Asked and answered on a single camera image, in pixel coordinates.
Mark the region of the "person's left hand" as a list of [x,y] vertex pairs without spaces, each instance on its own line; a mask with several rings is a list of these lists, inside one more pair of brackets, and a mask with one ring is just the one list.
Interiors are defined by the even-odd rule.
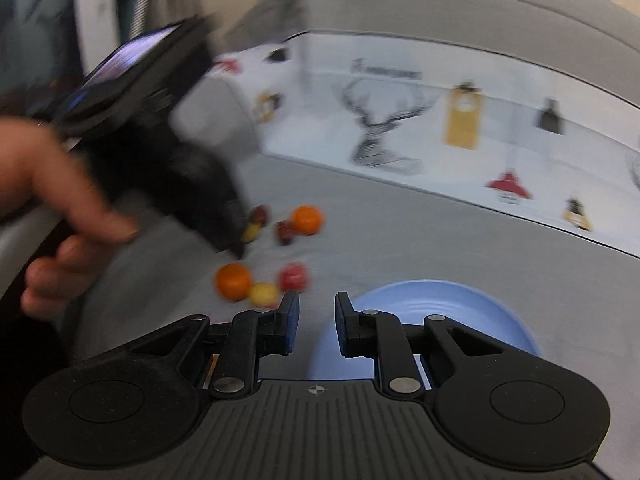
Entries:
[[75,230],[54,256],[33,261],[26,271],[22,310],[32,318],[50,320],[89,288],[138,229],[134,220],[107,203],[52,128],[3,117],[1,213],[10,214],[33,197],[62,214]]

